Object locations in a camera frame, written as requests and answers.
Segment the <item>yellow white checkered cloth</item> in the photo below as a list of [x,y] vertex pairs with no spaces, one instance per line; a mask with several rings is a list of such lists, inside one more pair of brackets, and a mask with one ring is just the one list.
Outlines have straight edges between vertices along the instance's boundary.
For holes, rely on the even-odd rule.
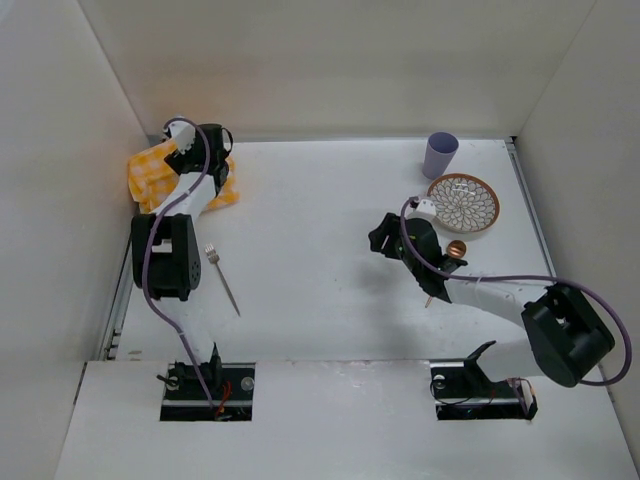
[[[141,213],[150,213],[160,206],[177,186],[178,175],[165,162],[165,158],[176,150],[176,143],[167,140],[129,158],[129,191]],[[240,200],[232,156],[227,159],[227,164],[230,169],[227,180],[218,196],[208,203],[207,210],[221,209]]]

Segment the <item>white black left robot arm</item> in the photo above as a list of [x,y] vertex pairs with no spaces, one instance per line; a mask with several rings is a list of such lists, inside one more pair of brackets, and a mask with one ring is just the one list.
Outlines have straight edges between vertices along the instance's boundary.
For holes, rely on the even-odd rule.
[[177,185],[159,206],[131,220],[133,279],[151,311],[177,334],[189,359],[186,368],[212,403],[215,346],[197,347],[186,322],[169,310],[199,286],[195,223],[227,184],[233,136],[220,124],[197,124],[184,117],[168,120],[164,132],[176,144],[165,163],[178,176]]

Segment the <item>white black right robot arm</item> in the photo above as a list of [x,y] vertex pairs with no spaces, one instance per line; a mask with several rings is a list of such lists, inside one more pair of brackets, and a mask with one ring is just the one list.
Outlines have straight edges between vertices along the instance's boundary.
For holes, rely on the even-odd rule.
[[476,349],[484,381],[544,375],[573,388],[615,347],[611,331],[577,284],[537,275],[494,278],[466,272],[463,259],[446,254],[424,218],[386,214],[368,234],[369,248],[404,264],[428,296],[509,321],[525,333],[523,345],[488,340]]

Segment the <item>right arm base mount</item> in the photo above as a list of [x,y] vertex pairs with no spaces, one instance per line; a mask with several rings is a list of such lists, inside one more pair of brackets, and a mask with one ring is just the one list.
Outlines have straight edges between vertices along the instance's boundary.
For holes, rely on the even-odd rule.
[[508,378],[493,382],[475,365],[463,361],[432,362],[429,390],[440,421],[524,420],[538,413],[531,382]]

